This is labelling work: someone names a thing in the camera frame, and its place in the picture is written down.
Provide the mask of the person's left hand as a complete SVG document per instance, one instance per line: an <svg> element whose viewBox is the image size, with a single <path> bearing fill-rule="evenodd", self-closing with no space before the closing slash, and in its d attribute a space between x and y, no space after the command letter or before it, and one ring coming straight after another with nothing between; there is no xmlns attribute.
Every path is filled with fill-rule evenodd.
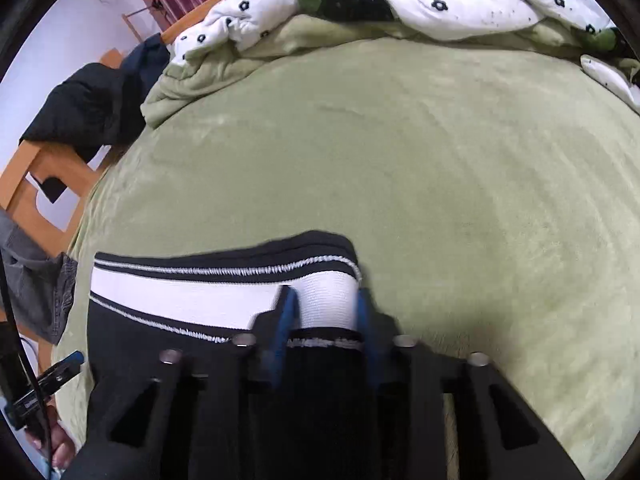
<svg viewBox="0 0 640 480"><path fill-rule="evenodd" d="M51 429L51 464L54 468L67 469L76 457L75 442L60 425L58 411L51 404L47 406L47 415Z"/></svg>

